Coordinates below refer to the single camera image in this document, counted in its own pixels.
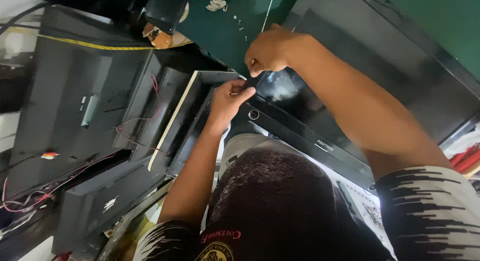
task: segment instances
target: hand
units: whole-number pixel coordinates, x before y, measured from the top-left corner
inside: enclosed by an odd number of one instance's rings
[[[217,87],[213,94],[205,128],[213,134],[222,135],[230,121],[237,115],[240,105],[255,94],[255,87],[243,89],[245,80],[232,80]]]
[[[260,33],[245,54],[245,64],[250,75],[256,77],[266,70],[280,71],[290,66],[296,54],[308,49],[308,34],[284,31],[279,24]]]

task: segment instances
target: green surface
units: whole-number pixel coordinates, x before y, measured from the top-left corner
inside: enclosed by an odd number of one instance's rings
[[[480,80],[480,0],[391,0]]]
[[[189,0],[190,12],[177,31],[245,77],[249,76],[244,56],[262,31],[270,0],[225,0],[226,12],[211,12],[210,0]],[[282,23],[297,0],[273,0],[265,29]]]

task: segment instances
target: wooden board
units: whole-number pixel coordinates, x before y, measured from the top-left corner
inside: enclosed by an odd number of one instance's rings
[[[228,10],[211,12],[210,0],[189,0],[190,11],[177,31],[245,77],[244,56],[261,32],[270,0],[225,0]],[[273,0],[265,29],[281,24],[297,0]]]

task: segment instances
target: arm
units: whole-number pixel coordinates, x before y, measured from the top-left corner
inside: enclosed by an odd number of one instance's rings
[[[207,123],[190,156],[165,198],[158,223],[179,220],[200,229],[212,190],[220,140],[240,105],[255,94],[255,88],[241,91],[244,80],[229,81],[213,95]]]
[[[250,74],[293,68],[367,157],[375,179],[411,166],[451,168],[440,148],[392,95],[312,36],[273,25],[245,55]]]

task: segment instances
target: person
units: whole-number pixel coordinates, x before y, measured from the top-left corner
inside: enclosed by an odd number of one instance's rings
[[[279,25],[255,39],[245,63],[252,77],[293,68],[361,148],[398,260],[480,260],[479,197],[398,100],[312,36]],[[255,94],[253,87],[232,93],[244,82],[216,89],[207,123],[134,260],[393,260],[328,176],[280,140],[232,137],[211,195],[222,134]]]

